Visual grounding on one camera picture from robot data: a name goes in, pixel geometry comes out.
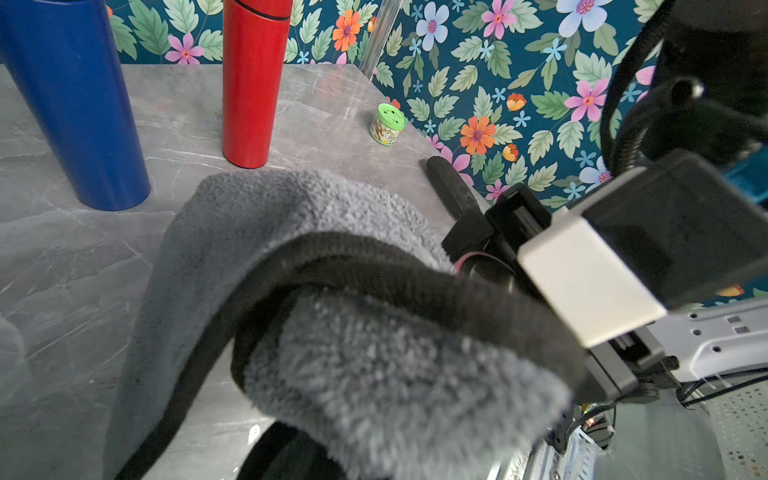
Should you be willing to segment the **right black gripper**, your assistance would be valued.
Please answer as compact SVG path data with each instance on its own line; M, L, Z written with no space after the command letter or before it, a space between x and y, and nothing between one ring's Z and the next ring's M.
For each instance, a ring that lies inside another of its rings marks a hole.
M552 215L526 186L502 194L500 202L482 217L465 214L444 238L443 249L452 261L481 251L509 265L516 276L515 290L543 300L518 263L518 250L551 223ZM661 387L654 381L663 369L660 343L645 327L623 334L588 350L587 376L575 394L577 402L653 402Z

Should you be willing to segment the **pink thermos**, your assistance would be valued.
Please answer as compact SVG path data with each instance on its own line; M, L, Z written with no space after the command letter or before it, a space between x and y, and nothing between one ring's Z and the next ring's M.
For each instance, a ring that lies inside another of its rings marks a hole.
M507 293L515 289L516 276L513 269L485 252L468 252L454 262L457 273L468 278L496 285Z

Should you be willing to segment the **red thermos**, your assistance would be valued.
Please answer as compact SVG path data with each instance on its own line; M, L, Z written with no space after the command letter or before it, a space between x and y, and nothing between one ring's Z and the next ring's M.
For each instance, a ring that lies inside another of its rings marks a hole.
M222 153L241 168L268 160L291 11L289 0L224 3Z

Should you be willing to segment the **grey microfibre cloth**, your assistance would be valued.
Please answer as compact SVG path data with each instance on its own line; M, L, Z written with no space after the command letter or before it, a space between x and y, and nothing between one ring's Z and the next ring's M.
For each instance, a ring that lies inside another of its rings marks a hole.
M409 202L322 171L213 175L172 221L105 478L150 470L225 350L274 420L244 479L480 479L559 421L586 370L543 301L458 275Z

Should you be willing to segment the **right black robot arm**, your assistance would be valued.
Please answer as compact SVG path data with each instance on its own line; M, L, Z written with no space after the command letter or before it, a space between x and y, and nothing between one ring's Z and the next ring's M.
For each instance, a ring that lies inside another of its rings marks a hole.
M453 166L427 176L455 225L444 248L479 283L447 327L586 371L579 403L679 400L714 376L767 372L755 313L682 313L767 272L767 5L665 1L630 47L602 108L608 176L548 213L516 185L487 210Z

